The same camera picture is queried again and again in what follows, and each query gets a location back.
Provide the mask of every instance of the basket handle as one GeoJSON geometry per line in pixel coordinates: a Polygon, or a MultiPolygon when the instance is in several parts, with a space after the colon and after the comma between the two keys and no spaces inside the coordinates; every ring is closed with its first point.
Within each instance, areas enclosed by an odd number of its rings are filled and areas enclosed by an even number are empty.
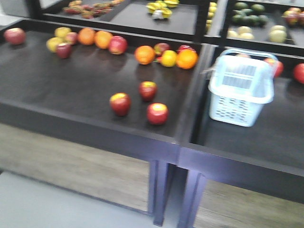
{"type": "Polygon", "coordinates": [[[242,50],[242,49],[237,49],[237,48],[231,48],[231,49],[227,49],[225,51],[223,51],[220,56],[223,55],[228,55],[231,53],[241,53],[241,54],[248,54],[248,55],[252,55],[252,56],[260,56],[260,57],[265,57],[265,58],[272,58],[275,60],[275,64],[272,65],[273,68],[273,76],[275,75],[275,71],[277,68],[277,62],[278,59],[276,56],[270,54],[270,53],[265,53],[265,52],[259,52],[259,51],[249,51],[249,50],[242,50]]]}

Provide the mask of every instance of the white basket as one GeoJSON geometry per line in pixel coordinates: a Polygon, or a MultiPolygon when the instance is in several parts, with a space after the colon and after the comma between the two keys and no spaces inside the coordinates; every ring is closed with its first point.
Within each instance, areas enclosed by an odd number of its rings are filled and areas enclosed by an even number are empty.
{"type": "Polygon", "coordinates": [[[209,90],[212,119],[244,127],[254,125],[264,104],[273,100],[273,75],[276,65],[258,59],[229,56],[244,53],[277,58],[268,53],[229,49],[217,59],[209,90]]]}

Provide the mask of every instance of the table leg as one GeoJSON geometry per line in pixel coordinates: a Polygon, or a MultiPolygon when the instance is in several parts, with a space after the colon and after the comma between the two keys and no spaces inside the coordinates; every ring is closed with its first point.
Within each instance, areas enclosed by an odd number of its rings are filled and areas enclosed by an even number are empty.
{"type": "Polygon", "coordinates": [[[166,187],[167,187],[167,174],[168,163],[157,161],[156,162],[156,186],[155,186],[155,199],[154,199],[154,224],[162,226],[164,220],[164,212],[166,205],[166,187]]]}
{"type": "Polygon", "coordinates": [[[207,179],[197,171],[188,171],[180,220],[177,228],[192,228],[207,179]]]}

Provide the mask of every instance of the wooden floor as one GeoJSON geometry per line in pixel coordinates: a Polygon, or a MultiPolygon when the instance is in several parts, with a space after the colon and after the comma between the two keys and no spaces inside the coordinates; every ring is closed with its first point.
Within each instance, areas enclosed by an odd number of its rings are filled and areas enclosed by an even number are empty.
{"type": "Polygon", "coordinates": [[[209,180],[194,227],[304,228],[304,204],[209,180]]]}
{"type": "Polygon", "coordinates": [[[148,162],[4,124],[0,124],[0,170],[148,209],[148,162]]]}

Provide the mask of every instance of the orange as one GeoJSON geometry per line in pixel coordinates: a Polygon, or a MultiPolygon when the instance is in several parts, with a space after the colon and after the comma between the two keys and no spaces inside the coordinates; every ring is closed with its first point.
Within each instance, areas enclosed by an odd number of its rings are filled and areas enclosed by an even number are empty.
{"type": "Polygon", "coordinates": [[[152,47],[145,45],[135,50],[135,59],[143,65],[147,65],[155,59],[155,51],[152,47]]]}
{"type": "Polygon", "coordinates": [[[195,66],[197,63],[199,57],[196,52],[186,49],[182,50],[178,55],[176,59],[176,65],[182,69],[191,69],[195,66]]]}
{"type": "Polygon", "coordinates": [[[95,31],[91,28],[83,28],[78,33],[78,41],[83,45],[94,44],[95,31]]]}
{"type": "Polygon", "coordinates": [[[99,31],[95,34],[95,44],[101,49],[107,49],[109,47],[112,33],[106,31],[99,31]]]}

